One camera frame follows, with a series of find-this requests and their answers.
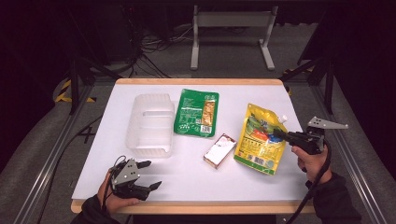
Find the green snack bag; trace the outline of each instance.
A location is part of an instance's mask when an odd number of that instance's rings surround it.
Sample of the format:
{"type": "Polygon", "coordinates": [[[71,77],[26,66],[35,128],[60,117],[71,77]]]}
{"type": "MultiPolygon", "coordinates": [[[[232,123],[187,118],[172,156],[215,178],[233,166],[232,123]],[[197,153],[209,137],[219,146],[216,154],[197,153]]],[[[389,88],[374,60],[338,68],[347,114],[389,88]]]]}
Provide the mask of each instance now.
{"type": "Polygon", "coordinates": [[[215,135],[219,94],[183,89],[177,107],[174,132],[211,137],[215,135]]]}

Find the person's hand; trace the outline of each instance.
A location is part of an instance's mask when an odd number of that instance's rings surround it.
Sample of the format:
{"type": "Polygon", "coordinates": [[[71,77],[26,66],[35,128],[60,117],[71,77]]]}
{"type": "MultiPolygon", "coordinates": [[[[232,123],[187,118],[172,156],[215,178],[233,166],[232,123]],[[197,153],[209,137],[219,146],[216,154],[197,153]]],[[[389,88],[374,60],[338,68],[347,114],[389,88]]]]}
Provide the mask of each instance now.
{"type": "MultiPolygon", "coordinates": [[[[322,153],[317,155],[309,155],[300,147],[293,146],[291,147],[291,151],[294,152],[298,157],[298,166],[302,170],[306,170],[306,178],[314,182],[315,177],[317,176],[320,168],[322,167],[323,163],[326,161],[327,156],[327,147],[324,146],[324,150],[322,153]]],[[[329,169],[323,174],[322,178],[319,180],[319,184],[326,183],[332,178],[332,171],[329,169]]]]}
{"type": "MultiPolygon", "coordinates": [[[[109,178],[110,178],[110,173],[107,172],[105,181],[102,183],[102,185],[100,186],[100,188],[98,190],[97,197],[99,199],[101,206],[103,204],[103,196],[105,194],[107,180],[109,178]]],[[[107,190],[107,196],[108,196],[108,198],[106,199],[106,209],[109,214],[115,213],[117,210],[119,210],[122,207],[132,206],[132,205],[139,203],[139,200],[136,198],[122,199],[122,198],[117,197],[116,195],[114,195],[112,193],[110,186],[108,187],[108,190],[107,190]]]]}

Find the clear plastic tray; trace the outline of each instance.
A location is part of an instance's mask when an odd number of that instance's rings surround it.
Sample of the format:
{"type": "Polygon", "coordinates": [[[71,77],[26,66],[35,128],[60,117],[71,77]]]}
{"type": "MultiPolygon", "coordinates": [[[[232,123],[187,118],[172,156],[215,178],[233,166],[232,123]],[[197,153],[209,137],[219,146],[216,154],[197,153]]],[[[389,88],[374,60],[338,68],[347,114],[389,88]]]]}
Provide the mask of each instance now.
{"type": "Polygon", "coordinates": [[[172,154],[175,106],[167,93],[134,98],[126,146],[136,158],[167,158],[172,154]]]}

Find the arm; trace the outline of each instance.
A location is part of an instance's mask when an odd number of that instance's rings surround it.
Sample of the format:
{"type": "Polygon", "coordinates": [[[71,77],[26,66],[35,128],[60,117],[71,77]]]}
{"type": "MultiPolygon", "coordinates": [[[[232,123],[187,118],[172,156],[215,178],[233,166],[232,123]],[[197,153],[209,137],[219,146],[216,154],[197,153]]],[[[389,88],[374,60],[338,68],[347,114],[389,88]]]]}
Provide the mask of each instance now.
{"type": "Polygon", "coordinates": [[[71,224],[119,224],[119,222],[113,219],[110,215],[117,212],[117,210],[122,207],[132,206],[139,203],[139,200],[136,198],[121,199],[115,196],[111,191],[111,187],[107,186],[109,178],[110,173],[107,173],[98,193],[84,202],[81,207],[82,211],[73,219],[71,224]],[[103,211],[104,209],[102,208],[102,204],[106,188],[108,188],[105,206],[106,211],[103,211]]]}
{"type": "MultiPolygon", "coordinates": [[[[326,160],[327,147],[318,155],[309,155],[299,147],[292,147],[291,151],[298,156],[298,166],[306,171],[308,179],[306,185],[311,186],[318,171],[326,160]]],[[[329,169],[323,174],[312,196],[317,216],[325,224],[354,224],[361,223],[361,215],[353,207],[349,191],[345,186],[346,180],[329,169]]]]}

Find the black sleeve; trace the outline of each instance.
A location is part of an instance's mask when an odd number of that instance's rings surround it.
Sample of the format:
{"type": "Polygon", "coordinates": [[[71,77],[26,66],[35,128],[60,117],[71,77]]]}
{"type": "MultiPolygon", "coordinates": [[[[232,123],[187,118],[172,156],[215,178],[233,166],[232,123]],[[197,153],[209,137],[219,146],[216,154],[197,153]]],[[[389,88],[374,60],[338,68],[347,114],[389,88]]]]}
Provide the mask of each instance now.
{"type": "Polygon", "coordinates": [[[111,218],[108,212],[102,212],[96,195],[87,199],[81,208],[82,211],[72,220],[71,224],[120,224],[111,218]]]}
{"type": "Polygon", "coordinates": [[[361,214],[354,208],[345,184],[342,176],[332,173],[329,182],[314,188],[314,207],[323,224],[361,223],[361,214]]]}

